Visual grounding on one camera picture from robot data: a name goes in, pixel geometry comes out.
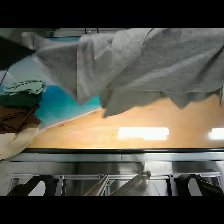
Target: wooden surface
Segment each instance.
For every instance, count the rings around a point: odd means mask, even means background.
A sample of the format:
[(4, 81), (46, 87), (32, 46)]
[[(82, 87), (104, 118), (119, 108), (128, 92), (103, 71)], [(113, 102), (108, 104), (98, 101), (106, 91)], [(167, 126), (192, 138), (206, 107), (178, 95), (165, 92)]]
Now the wooden surface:
[[(211, 96), (177, 108), (169, 99), (103, 118), (103, 109), (52, 127), (40, 134), (30, 148), (210, 148), (224, 141), (209, 140), (211, 128), (224, 127), (224, 106)], [(123, 126), (167, 127), (167, 140), (118, 139)]]

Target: clothing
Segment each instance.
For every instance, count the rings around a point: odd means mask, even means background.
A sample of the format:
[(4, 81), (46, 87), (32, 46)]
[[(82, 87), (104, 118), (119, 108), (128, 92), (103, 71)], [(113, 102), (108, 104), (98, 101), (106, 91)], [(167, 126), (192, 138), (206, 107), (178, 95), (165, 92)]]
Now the clothing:
[(11, 107), (33, 107), (42, 100), (42, 93), (29, 94), (28, 92), (19, 92), (14, 95), (0, 95), (0, 104)]
[(38, 42), (33, 58), (78, 103), (100, 95), (106, 117), (161, 97), (183, 108), (218, 91), (223, 40), (223, 28), (130, 29), (57, 46)]
[(0, 160), (15, 156), (29, 146), (39, 133), (39, 126), (27, 124), (18, 134), (0, 134)]
[(11, 65), (24, 57), (31, 55), (33, 52), (33, 50), (30, 50), (18, 43), (14, 43), (0, 37), (0, 70), (8, 69)]
[(24, 91), (30, 94), (40, 94), (45, 90), (45, 88), (45, 84), (40, 80), (27, 80), (5, 86), (3, 88), (3, 94), (13, 95)]
[(0, 105), (0, 133), (18, 133), (28, 123), (40, 124), (40, 120), (34, 115), (39, 105), (32, 108), (14, 108)]

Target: brown cloth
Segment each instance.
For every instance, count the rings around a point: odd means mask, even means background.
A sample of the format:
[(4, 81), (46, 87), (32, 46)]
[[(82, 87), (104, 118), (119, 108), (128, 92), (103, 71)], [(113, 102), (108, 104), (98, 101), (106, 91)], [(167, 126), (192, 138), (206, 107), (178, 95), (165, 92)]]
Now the brown cloth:
[(29, 109), (6, 107), (0, 105), (0, 134), (18, 133), (26, 124), (40, 124), (34, 114), (40, 106), (37, 104)]

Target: gray towel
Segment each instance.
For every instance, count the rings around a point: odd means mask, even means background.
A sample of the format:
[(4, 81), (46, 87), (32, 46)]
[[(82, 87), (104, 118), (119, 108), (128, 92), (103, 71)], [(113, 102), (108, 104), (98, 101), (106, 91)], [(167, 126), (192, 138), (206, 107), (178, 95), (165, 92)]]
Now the gray towel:
[(223, 28), (130, 29), (48, 47), (41, 41), (32, 48), (35, 60), (78, 103), (100, 95), (105, 116), (161, 97), (183, 108), (224, 83)]

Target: beige cloth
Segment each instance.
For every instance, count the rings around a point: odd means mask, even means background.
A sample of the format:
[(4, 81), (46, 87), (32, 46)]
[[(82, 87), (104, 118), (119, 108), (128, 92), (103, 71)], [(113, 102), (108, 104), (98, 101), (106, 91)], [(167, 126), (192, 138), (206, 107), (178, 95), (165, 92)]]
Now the beige cloth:
[(29, 146), (39, 133), (39, 125), (27, 124), (21, 132), (0, 134), (0, 160), (15, 156)]

